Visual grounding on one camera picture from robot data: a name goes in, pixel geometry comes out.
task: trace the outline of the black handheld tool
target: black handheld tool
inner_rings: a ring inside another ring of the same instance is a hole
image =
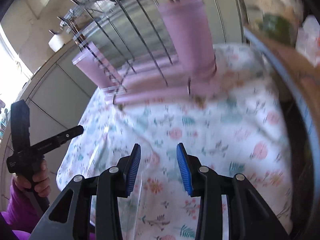
[[[117,166],[100,176],[74,176],[42,216],[29,240],[89,239],[93,195],[97,195],[96,240],[122,240],[117,198],[127,198],[133,191],[140,158],[140,145],[135,144],[130,156],[121,158]]]
[[[13,155],[7,158],[7,167],[10,173],[22,174],[30,181],[31,188],[26,189],[25,194],[30,199],[37,214],[42,216],[49,207],[49,200],[46,197],[40,197],[35,191],[36,183],[33,181],[32,176],[40,171],[44,154],[82,134],[84,130],[81,125],[78,125],[30,146],[30,110],[24,100],[20,100],[11,105],[10,120]]]
[[[222,239],[221,195],[227,195],[229,239],[289,240],[276,215],[243,174],[218,175],[177,145],[177,160],[185,190],[201,197],[195,240]]]

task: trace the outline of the metal pin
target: metal pin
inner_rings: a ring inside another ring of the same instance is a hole
[[[119,168],[118,167],[111,167],[110,169],[109,169],[109,172],[110,173],[117,173],[119,171]]]
[[[245,176],[244,176],[243,174],[240,174],[240,173],[239,173],[239,174],[236,175],[236,179],[242,181],[242,180],[245,179]]]
[[[201,167],[199,168],[199,171],[202,172],[202,173],[206,173],[206,172],[209,171],[209,168],[208,168],[207,166],[201,166]]]
[[[77,175],[77,176],[75,176],[74,178],[73,178],[73,181],[74,182],[79,182],[79,181],[81,181],[82,180],[82,176],[81,175]]]

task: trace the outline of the pink cup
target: pink cup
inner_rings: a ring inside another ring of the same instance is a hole
[[[192,74],[213,69],[211,32],[202,0],[164,3],[158,10],[183,68]]]
[[[73,64],[102,91],[106,93],[115,92],[119,85],[116,79],[120,82],[121,76],[92,42],[89,43],[89,48],[101,60],[103,65],[98,62],[87,48],[72,60]]]

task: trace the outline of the person's hand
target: person's hand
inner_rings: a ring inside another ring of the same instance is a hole
[[[34,174],[32,177],[34,182],[38,182],[35,186],[35,191],[38,192],[40,197],[47,197],[50,192],[50,178],[49,171],[47,168],[47,162],[45,160],[41,163],[41,171]],[[31,183],[21,174],[13,174],[13,180],[17,188],[23,191],[26,188],[31,188]]]

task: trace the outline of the dish rack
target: dish rack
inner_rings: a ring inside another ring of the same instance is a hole
[[[180,79],[179,75],[185,74],[183,66],[179,63],[177,50],[174,43],[172,43],[166,28],[164,27],[159,29],[159,26],[154,23],[155,15],[150,16],[150,11],[149,13],[147,12],[150,6],[150,1],[152,1],[152,3],[157,7],[161,1],[115,0],[115,5],[108,4],[108,6],[106,6],[107,11],[104,11],[101,6],[99,6],[99,10],[90,8],[93,4],[98,4],[98,0],[87,0],[87,2],[84,0],[71,1],[75,3],[75,8],[70,10],[71,14],[69,13],[65,17],[59,17],[59,19],[73,32],[73,40],[81,50],[81,53],[73,60],[73,64],[78,65],[87,57],[86,61],[83,62],[83,64],[89,68],[87,69],[87,72],[90,72],[90,67],[92,67],[92,62],[94,62],[94,64],[97,64],[97,67],[100,68],[107,77],[109,77],[108,86],[101,89],[106,93],[106,102],[112,102],[114,105],[123,104],[127,103],[128,100],[147,100],[147,98],[150,97],[162,98],[164,97],[164,94],[175,96],[185,95],[189,98],[196,98],[196,100],[199,100],[201,96],[215,95],[217,85],[219,85],[217,80],[214,79],[214,76],[217,73],[215,55],[212,67],[208,71],[202,73],[202,76],[195,74],[195,72],[191,74],[189,73],[187,78],[182,78],[181,82],[177,83],[177,80]],[[214,1],[220,16],[224,40],[226,41],[219,6],[217,1]],[[240,0],[235,1],[239,16],[241,39],[243,42],[244,36],[242,27],[244,23],[244,10],[241,9]],[[137,8],[143,12],[143,16],[145,17],[144,20],[147,22],[149,28],[151,28],[151,32],[148,33],[148,35],[143,33],[143,30],[134,23],[132,16],[130,15]],[[75,20],[75,16],[79,16],[81,12],[86,13],[93,21],[83,30],[79,30]],[[137,36],[138,41],[142,44],[142,50],[140,49],[138,52],[132,51],[132,45],[125,41],[126,37],[121,34],[119,27],[114,23],[121,16],[125,16],[125,19],[129,22],[129,27],[132,28],[132,32]],[[109,29],[113,31],[113,37],[106,31],[106,26],[111,27]],[[98,42],[100,44],[95,46],[92,43],[91,40],[94,36],[97,37],[96,33],[99,30],[103,34],[98,36],[99,39],[101,40],[104,38],[109,42],[109,44],[104,45],[105,41],[103,41],[102,44]],[[151,44],[149,41],[150,36],[154,39]],[[113,49],[113,57],[109,57],[108,59],[105,58],[101,52],[104,46],[107,46],[108,50]],[[137,86],[146,79],[150,79],[153,83],[149,84],[150,88],[144,88],[143,90],[137,89]],[[135,83],[132,85],[129,80],[134,80]]]

